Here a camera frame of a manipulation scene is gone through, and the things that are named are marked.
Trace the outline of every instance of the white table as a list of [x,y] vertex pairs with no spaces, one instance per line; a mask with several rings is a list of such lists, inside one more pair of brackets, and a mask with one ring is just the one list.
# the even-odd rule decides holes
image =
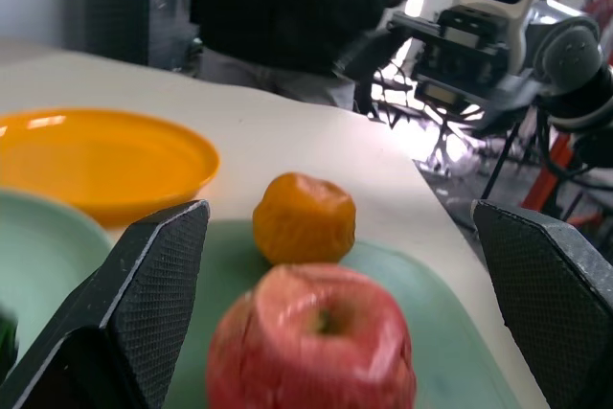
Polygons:
[[0,111],[49,106],[138,111],[205,135],[222,162],[200,194],[213,219],[250,217],[268,183],[289,170],[336,182],[356,201],[357,237],[395,247],[441,276],[522,407],[548,407],[503,325],[487,271],[388,127],[336,108],[0,40]]

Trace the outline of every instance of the apple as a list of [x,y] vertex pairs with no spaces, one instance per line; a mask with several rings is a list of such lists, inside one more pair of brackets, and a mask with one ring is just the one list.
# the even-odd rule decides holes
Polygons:
[[279,265],[209,347],[210,409],[412,409],[411,339],[394,298],[336,264]]

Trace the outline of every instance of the orange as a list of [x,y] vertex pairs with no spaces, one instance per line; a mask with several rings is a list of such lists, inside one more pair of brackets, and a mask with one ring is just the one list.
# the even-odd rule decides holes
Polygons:
[[289,172],[266,189],[253,229],[273,264],[339,262],[355,243],[355,204],[329,181]]

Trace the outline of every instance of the orange plate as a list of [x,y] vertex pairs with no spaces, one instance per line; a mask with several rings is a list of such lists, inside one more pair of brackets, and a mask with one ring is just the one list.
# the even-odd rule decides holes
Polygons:
[[160,119],[95,109],[0,116],[0,187],[50,196],[106,226],[190,200],[218,167],[211,143]]

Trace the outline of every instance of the light green plate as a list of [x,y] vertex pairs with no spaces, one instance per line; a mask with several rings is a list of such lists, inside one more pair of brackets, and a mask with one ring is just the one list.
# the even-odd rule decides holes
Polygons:
[[[413,338],[417,409],[519,409],[462,305],[434,273],[368,243],[357,243],[343,264],[385,286],[402,307]],[[216,324],[268,269],[255,247],[250,222],[210,224],[192,323],[165,409],[208,407],[204,370]]]
[[17,318],[18,359],[111,247],[104,230],[81,212],[0,191],[0,307]]

